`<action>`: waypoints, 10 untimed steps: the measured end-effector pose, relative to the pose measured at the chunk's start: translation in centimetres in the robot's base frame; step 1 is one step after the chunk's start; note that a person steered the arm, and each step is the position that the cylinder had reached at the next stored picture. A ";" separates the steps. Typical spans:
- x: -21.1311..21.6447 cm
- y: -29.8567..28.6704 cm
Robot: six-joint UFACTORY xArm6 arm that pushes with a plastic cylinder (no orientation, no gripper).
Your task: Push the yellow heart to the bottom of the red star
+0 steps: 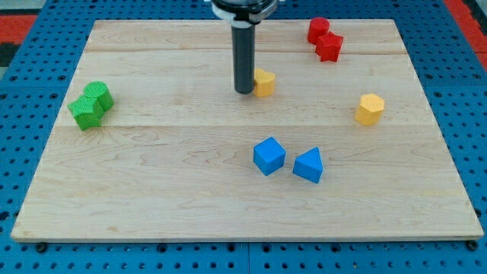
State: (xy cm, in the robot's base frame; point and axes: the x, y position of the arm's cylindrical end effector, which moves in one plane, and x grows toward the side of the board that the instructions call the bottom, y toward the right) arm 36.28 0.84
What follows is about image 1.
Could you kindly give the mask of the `robot arm flange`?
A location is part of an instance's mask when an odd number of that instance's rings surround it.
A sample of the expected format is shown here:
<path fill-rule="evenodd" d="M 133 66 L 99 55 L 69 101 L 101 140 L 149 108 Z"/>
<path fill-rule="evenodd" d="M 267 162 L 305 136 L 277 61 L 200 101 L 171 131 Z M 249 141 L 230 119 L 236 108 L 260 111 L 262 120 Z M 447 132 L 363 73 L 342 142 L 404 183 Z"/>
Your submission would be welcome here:
<path fill-rule="evenodd" d="M 232 24 L 259 24 L 277 9 L 277 0 L 211 0 L 212 11 Z"/>

